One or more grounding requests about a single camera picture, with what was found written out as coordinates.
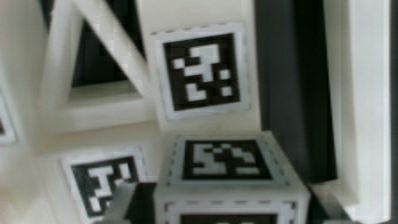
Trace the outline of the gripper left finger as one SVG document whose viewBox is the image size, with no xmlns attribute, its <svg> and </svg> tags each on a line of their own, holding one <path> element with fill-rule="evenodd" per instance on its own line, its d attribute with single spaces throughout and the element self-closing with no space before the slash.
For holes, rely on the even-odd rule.
<svg viewBox="0 0 398 224">
<path fill-rule="evenodd" d="M 100 224 L 155 224 L 155 187 L 155 183 L 119 185 Z"/>
</svg>

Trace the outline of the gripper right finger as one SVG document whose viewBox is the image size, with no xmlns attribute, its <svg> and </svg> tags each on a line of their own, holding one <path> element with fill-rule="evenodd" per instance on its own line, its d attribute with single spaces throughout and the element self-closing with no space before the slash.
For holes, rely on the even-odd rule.
<svg viewBox="0 0 398 224">
<path fill-rule="evenodd" d="M 306 224 L 355 224 L 329 193 L 311 192 Z"/>
</svg>

